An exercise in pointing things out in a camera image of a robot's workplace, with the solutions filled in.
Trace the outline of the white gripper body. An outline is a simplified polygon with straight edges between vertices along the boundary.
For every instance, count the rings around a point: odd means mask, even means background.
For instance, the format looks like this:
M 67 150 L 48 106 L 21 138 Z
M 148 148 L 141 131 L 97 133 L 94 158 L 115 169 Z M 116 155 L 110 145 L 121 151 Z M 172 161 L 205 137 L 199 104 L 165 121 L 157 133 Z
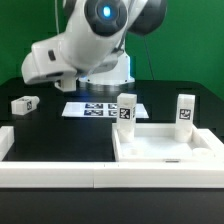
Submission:
M 21 67 L 26 84 L 76 79 L 77 70 L 65 61 L 61 53 L 62 40 L 63 35 L 57 35 L 31 46 L 31 52 L 25 57 Z

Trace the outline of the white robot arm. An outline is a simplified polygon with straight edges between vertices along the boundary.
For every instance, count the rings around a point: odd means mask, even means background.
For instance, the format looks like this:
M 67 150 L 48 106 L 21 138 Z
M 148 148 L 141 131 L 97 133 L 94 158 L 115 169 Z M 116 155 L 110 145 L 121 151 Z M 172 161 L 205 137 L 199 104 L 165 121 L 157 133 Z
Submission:
M 77 84 L 103 89 L 132 85 L 125 37 L 157 29 L 167 0 L 64 0 L 68 22 L 63 33 L 36 42 L 21 70 L 24 82 L 52 82 L 63 92 Z

